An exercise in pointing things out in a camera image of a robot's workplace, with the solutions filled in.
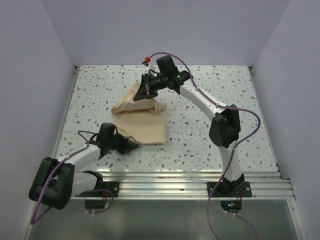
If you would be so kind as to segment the beige cloth mat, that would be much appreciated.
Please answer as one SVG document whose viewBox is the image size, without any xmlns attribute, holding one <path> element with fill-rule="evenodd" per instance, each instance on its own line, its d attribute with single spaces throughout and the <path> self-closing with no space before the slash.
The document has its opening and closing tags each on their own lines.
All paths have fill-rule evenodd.
<svg viewBox="0 0 320 240">
<path fill-rule="evenodd" d="M 136 82 L 111 109 L 118 132 L 139 145 L 166 144 L 167 104 L 155 98 L 134 101 Z"/>
</svg>

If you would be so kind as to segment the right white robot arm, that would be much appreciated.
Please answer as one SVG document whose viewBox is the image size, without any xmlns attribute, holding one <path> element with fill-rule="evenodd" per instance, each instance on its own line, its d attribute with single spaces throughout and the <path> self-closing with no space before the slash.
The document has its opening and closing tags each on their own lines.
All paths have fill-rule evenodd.
<svg viewBox="0 0 320 240">
<path fill-rule="evenodd" d="M 194 81 L 190 69 L 179 71 L 170 55 L 156 60 L 159 71 L 152 69 L 151 59 L 146 57 L 143 65 L 147 72 L 141 76 L 139 89 L 133 101 L 152 99 L 158 91 L 168 88 L 185 97 L 198 107 L 210 120 L 209 138 L 219 148 L 223 165 L 222 182 L 217 187 L 227 196 L 235 196 L 245 182 L 239 163 L 232 162 L 238 155 L 235 146 L 241 131 L 239 110 L 235 105 L 220 104 L 201 89 Z"/>
</svg>

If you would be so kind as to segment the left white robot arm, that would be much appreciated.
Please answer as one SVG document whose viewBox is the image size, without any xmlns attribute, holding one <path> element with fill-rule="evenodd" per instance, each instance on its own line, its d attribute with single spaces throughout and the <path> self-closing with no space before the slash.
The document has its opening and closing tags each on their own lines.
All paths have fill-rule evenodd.
<svg viewBox="0 0 320 240">
<path fill-rule="evenodd" d="M 103 123 L 97 133 L 85 139 L 84 145 L 60 158 L 44 158 L 37 170 L 28 197 L 48 207 L 63 209 L 70 198 L 83 192 L 92 196 L 103 193 L 102 175 L 83 170 L 111 151 L 127 155 L 140 146 L 120 134 L 112 123 Z"/>
</svg>

